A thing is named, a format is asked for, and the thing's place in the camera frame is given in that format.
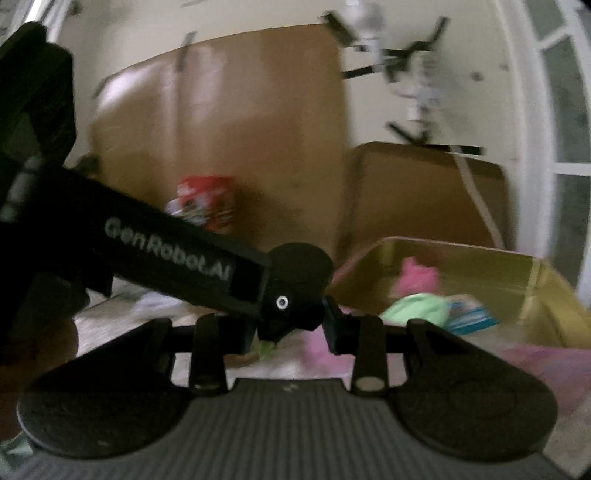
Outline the white framed window door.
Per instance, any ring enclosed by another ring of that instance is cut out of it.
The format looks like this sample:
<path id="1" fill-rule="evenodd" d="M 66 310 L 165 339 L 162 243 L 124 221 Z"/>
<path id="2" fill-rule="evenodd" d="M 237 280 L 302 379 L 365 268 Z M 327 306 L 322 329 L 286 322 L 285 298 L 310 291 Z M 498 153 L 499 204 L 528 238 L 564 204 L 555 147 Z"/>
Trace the white framed window door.
<path id="1" fill-rule="evenodd" d="M 514 84 L 516 237 L 590 304 L 590 7 L 498 1 Z"/>

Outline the white blue tissue packet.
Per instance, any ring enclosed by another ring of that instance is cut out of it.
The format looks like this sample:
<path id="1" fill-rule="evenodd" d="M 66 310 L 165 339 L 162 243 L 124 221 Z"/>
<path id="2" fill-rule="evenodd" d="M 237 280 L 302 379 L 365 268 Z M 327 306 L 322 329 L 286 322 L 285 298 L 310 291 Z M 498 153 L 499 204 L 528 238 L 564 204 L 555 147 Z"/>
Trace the white blue tissue packet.
<path id="1" fill-rule="evenodd" d="M 477 333 L 499 324 L 489 310 L 471 295 L 454 295 L 447 298 L 449 318 L 446 330 L 460 336 Z"/>

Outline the white bottle on wall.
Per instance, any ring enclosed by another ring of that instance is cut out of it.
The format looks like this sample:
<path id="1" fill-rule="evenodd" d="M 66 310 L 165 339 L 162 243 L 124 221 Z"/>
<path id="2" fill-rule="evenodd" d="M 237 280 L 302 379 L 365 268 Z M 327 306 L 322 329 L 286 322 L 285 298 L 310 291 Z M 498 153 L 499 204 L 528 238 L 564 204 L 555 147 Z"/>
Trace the white bottle on wall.
<path id="1" fill-rule="evenodd" d="M 381 51 L 381 42 L 386 19 L 383 7 L 377 1 L 346 1 L 346 18 L 358 38 L 372 52 Z"/>

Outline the white wall charger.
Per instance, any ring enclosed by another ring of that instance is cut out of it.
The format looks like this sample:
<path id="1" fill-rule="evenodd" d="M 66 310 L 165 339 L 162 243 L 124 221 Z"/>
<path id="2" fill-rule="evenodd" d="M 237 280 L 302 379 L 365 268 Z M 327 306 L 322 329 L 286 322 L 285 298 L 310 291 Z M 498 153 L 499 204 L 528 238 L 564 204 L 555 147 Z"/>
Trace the white wall charger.
<path id="1" fill-rule="evenodd" d="M 434 123 L 433 111 L 439 107 L 441 88 L 438 60 L 431 52 L 419 52 L 402 75 L 397 95 L 408 100 L 408 120 L 427 135 Z"/>

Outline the red cereal box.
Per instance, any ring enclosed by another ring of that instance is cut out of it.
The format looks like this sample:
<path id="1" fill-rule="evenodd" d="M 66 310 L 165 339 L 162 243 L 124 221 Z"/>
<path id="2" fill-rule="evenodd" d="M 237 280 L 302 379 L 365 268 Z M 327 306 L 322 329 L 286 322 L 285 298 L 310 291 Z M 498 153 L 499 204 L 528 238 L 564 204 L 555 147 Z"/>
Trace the red cereal box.
<path id="1" fill-rule="evenodd" d="M 235 178 L 188 176 L 176 188 L 165 212 L 205 230 L 228 234 L 235 217 Z"/>

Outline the pink tin box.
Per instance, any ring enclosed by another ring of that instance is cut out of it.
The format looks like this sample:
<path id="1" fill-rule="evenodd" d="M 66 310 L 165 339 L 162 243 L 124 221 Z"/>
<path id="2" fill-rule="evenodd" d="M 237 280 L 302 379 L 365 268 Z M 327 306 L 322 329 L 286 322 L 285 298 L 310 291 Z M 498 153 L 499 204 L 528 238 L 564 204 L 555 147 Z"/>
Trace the pink tin box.
<path id="1" fill-rule="evenodd" d="M 447 296 L 474 297 L 519 343 L 588 349 L 590 313 L 546 261 L 524 254 L 439 241 L 389 237 L 335 272 L 328 294 L 342 306 L 377 315 L 394 303 L 402 262 L 415 258 L 439 271 Z"/>

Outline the patterned tablecloth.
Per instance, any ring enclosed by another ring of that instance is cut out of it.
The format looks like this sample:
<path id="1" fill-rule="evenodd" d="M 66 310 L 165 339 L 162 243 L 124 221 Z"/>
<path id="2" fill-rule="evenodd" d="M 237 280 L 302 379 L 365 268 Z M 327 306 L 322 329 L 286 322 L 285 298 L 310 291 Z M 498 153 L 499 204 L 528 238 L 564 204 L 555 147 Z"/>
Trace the patterned tablecloth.
<path id="1" fill-rule="evenodd" d="M 543 453 L 558 417 L 540 380 L 430 324 L 389 354 L 384 392 L 351 380 L 151 387 L 151 322 L 35 379 L 18 403 L 33 453 L 17 479 L 562 479 Z"/>

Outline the brown cardboard sheet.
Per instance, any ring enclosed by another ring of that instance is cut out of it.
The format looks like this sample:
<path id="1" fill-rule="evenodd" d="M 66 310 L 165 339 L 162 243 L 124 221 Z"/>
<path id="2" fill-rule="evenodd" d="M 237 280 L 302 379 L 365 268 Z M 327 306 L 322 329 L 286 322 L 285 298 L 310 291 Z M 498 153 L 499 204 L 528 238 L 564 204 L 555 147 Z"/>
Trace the brown cardboard sheet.
<path id="1" fill-rule="evenodd" d="M 348 119 L 321 25 L 229 35 L 109 77 L 90 129 L 103 183 L 156 207 L 189 176 L 231 176 L 236 236 L 335 252 Z"/>

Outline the pink soft item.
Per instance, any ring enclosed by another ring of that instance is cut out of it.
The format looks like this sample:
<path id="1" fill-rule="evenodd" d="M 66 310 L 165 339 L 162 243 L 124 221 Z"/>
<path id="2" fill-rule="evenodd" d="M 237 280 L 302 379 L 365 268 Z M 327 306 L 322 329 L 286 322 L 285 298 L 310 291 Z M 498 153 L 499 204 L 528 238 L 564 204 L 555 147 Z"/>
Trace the pink soft item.
<path id="1" fill-rule="evenodd" d="M 394 283 L 392 296 L 404 298 L 415 294 L 439 294 L 440 271 L 436 267 L 420 264 L 415 257 L 407 257 L 401 264 L 398 280 Z"/>

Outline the brown tray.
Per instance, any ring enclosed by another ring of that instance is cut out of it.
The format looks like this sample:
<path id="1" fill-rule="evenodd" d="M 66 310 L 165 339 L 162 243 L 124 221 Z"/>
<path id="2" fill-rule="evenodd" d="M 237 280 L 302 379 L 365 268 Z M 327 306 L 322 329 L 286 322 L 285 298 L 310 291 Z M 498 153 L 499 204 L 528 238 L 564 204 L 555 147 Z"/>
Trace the brown tray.
<path id="1" fill-rule="evenodd" d="M 386 142 L 346 156 L 335 258 L 339 263 L 386 237 L 496 248 L 450 153 Z"/>

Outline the green cloth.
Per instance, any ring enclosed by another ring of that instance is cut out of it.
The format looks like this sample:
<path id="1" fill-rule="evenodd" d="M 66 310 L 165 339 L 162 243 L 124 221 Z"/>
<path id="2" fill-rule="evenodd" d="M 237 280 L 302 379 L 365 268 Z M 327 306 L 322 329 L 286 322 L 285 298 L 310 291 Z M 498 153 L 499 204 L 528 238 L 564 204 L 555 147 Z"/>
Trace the green cloth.
<path id="1" fill-rule="evenodd" d="M 420 319 L 443 327 L 450 316 L 450 305 L 446 298 L 430 294 L 413 294 L 396 301 L 380 314 L 388 325 L 406 326 L 410 320 Z"/>

